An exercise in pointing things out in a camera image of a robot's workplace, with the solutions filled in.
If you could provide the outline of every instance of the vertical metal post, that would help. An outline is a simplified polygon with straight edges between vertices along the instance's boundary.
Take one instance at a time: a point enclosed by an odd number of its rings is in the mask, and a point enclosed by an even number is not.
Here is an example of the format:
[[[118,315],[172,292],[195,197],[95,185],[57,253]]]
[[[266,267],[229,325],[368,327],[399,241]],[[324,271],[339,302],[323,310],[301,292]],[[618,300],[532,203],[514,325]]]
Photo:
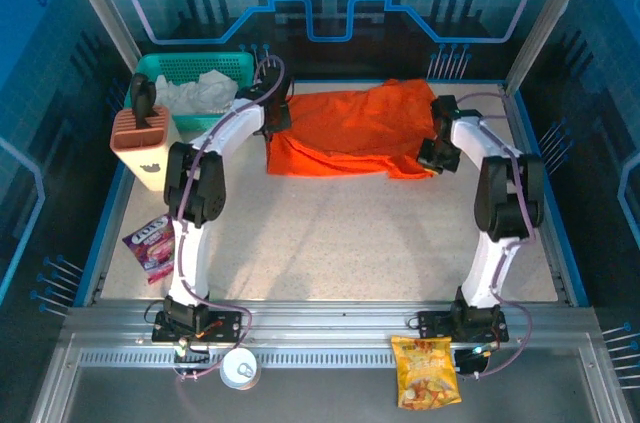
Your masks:
[[[133,73],[141,53],[112,0],[89,0],[111,40]]]
[[[544,4],[507,75],[506,92],[508,95],[515,94],[520,88],[525,76],[533,66],[540,50],[542,50],[568,4],[569,0],[547,0]]]

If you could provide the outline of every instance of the pink snack package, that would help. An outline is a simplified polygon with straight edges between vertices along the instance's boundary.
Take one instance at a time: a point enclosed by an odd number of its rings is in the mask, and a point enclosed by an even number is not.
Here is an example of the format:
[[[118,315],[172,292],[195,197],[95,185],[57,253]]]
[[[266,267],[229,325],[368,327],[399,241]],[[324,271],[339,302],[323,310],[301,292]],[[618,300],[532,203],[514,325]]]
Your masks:
[[[150,221],[135,233],[125,236],[122,241],[147,272],[149,284],[173,271],[175,239],[171,216],[168,214]]]

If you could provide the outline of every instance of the round lid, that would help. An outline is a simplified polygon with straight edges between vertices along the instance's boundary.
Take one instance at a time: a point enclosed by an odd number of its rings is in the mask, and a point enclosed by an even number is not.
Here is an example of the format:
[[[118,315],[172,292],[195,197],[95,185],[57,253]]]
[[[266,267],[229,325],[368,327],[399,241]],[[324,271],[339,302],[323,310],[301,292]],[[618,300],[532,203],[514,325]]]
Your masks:
[[[220,367],[222,381],[232,388],[241,388],[256,376],[258,362],[246,348],[236,348],[225,355]]]

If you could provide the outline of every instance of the table surface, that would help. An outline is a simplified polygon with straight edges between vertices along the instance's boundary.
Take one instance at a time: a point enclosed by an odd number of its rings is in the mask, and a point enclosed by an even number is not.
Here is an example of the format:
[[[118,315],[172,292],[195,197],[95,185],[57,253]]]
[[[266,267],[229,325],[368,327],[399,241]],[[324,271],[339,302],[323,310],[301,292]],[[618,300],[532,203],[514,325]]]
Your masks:
[[[299,83],[296,92],[367,89],[375,83]],[[431,85],[457,98],[496,85]],[[504,115],[502,102],[460,105]],[[511,142],[506,120],[494,131]],[[227,203],[215,221],[208,281],[212,299],[448,301],[469,272],[478,241],[473,202],[478,170],[462,155],[455,174],[391,180],[386,175],[295,178],[267,175],[262,137],[225,162]],[[163,298],[171,278],[147,283],[121,241],[166,213],[161,193],[139,181],[129,202],[102,289],[103,299]],[[503,296],[555,301],[544,248],[523,247]]]

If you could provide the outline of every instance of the gray metal base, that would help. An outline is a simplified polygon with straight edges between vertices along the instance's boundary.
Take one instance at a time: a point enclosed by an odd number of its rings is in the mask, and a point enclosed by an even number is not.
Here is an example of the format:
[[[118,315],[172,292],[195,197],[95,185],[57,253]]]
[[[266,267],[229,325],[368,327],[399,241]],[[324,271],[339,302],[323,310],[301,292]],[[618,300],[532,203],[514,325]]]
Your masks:
[[[246,346],[258,353],[264,373],[250,393],[230,393],[216,373],[196,382],[176,380],[173,349],[151,343],[145,307],[130,302],[72,310],[32,421],[85,421],[86,412],[91,421],[171,421],[178,415],[195,421],[194,411],[218,411],[228,416],[222,421],[242,421],[232,417],[240,403],[242,418],[266,412],[257,421],[293,421],[296,415],[296,421],[364,421],[363,415],[368,421],[412,421],[417,417],[395,408],[389,340],[417,337],[406,325],[416,311],[446,309],[415,303],[249,303],[255,326]],[[434,417],[449,412],[452,421],[462,422],[473,415],[473,421],[631,422],[593,310],[530,309],[534,332],[522,359],[486,380],[462,382],[463,403]],[[496,361],[508,356],[526,331],[518,310],[505,308],[505,316],[511,341]],[[191,406],[180,391],[189,393]],[[154,413],[159,411],[162,418]],[[509,416],[502,418],[505,411]]]

